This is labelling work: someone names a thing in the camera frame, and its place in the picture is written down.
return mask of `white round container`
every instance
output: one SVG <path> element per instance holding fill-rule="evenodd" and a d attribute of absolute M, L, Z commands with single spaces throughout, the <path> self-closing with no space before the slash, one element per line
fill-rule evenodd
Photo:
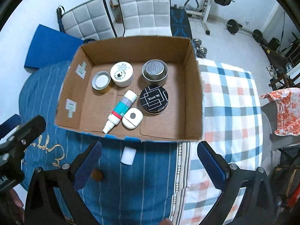
<path fill-rule="evenodd" d="M 133 81 L 133 68 L 128 62 L 118 62 L 111 68 L 110 77 L 119 87 L 129 86 Z"/>

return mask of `black cable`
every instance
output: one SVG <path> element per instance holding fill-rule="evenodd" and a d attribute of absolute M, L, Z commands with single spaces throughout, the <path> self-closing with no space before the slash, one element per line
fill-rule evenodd
<path fill-rule="evenodd" d="M 279 49 L 278 49 L 279 52 L 280 52 L 280 47 L 281 47 L 281 44 L 282 44 L 282 38 L 283 38 L 283 32 L 284 32 L 284 21 L 285 21 L 285 11 L 284 11 L 284 13 L 283 13 L 283 28 L 282 28 L 282 34 L 281 34 L 280 45 L 279 45 Z"/>

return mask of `white eraser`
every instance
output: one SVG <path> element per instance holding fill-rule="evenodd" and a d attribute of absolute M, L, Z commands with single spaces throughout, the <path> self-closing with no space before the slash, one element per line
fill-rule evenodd
<path fill-rule="evenodd" d="M 135 148 L 125 146 L 121 157 L 121 162 L 126 165 L 132 165 L 137 150 Z"/>

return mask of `white tube bottle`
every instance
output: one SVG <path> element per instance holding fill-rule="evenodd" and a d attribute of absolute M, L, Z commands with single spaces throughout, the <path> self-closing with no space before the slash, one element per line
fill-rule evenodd
<path fill-rule="evenodd" d="M 107 134 L 115 125 L 117 125 L 121 121 L 122 117 L 132 106 L 136 98 L 137 95 L 133 91 L 126 92 L 124 97 L 121 99 L 121 101 L 119 101 L 119 103 L 113 109 L 112 113 L 108 116 L 108 120 L 103 129 L 103 132 L 105 134 Z"/>

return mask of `black round tin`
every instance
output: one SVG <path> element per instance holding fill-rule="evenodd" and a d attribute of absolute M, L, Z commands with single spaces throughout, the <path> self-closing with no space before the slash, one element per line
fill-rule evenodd
<path fill-rule="evenodd" d="M 150 85 L 143 89 L 139 96 L 139 102 L 143 109 L 150 114 L 160 114 L 168 105 L 167 91 L 157 85 Z"/>

